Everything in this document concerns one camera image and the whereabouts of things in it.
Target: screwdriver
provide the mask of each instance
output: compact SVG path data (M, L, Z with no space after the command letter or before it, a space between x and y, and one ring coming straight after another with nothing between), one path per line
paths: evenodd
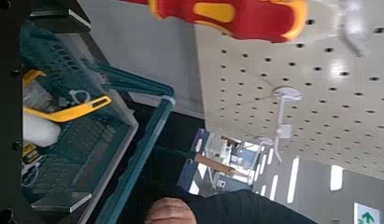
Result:
M293 40L306 24L306 0L120 0L148 5L159 19L177 17L235 39Z

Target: light fixture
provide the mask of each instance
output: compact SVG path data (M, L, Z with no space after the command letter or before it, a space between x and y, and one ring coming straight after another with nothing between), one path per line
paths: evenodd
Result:
M262 158L262 166L261 166L261 171L259 172L259 174L263 174L264 172L264 165L265 165L265 161L267 159L267 155L263 155L263 158Z
M265 185L262 186L261 195L264 196L265 194Z
M333 165L331 168L331 191L343 188L343 168Z
M271 185L271 192L270 192L271 201L274 201L274 199L276 198L277 183L278 183L278 175L275 175L273 177L273 184Z
M288 189L288 198L287 203L293 203L294 199L294 192L296 190L296 180L297 180L297 173L299 171L299 158L295 158L292 163L292 170L291 170L291 181L290 181L290 187Z
M270 152L268 153L267 165L270 165L271 162L273 161L273 154L274 154L274 149L270 148Z

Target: exit sign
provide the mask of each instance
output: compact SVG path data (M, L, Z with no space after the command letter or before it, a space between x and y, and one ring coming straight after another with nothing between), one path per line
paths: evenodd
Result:
M354 204L354 224L380 224L380 211L363 204Z

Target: ceiling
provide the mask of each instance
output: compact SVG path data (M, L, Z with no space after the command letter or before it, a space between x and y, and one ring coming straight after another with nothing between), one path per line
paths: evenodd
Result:
M241 140L273 137L275 87L304 95L287 103L292 139L283 153L384 179L384 0L361 1L369 54L338 36L338 1L309 1L308 25L286 44L239 41L196 26L206 127Z

